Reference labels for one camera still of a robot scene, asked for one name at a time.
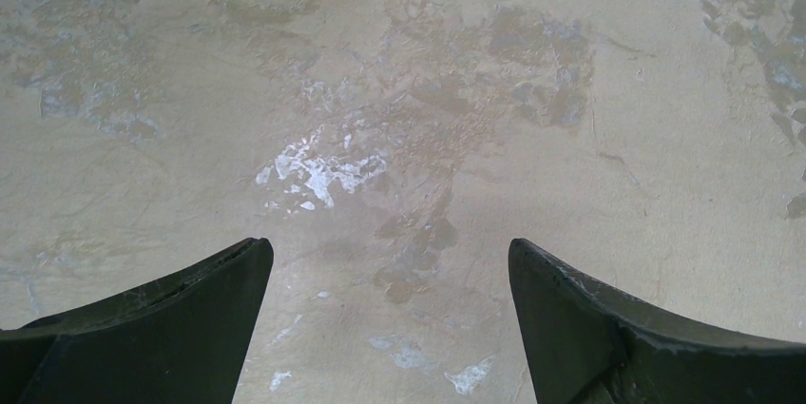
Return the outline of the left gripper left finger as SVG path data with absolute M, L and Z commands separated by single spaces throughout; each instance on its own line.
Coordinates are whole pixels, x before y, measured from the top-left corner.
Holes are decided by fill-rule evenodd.
M 1 334 L 5 403 L 229 403 L 274 261 L 248 238 Z

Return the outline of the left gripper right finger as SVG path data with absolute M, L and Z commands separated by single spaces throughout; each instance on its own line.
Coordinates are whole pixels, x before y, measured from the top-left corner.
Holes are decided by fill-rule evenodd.
M 597 280 L 533 242 L 509 284 L 541 403 L 801 403 L 801 343 L 727 330 Z

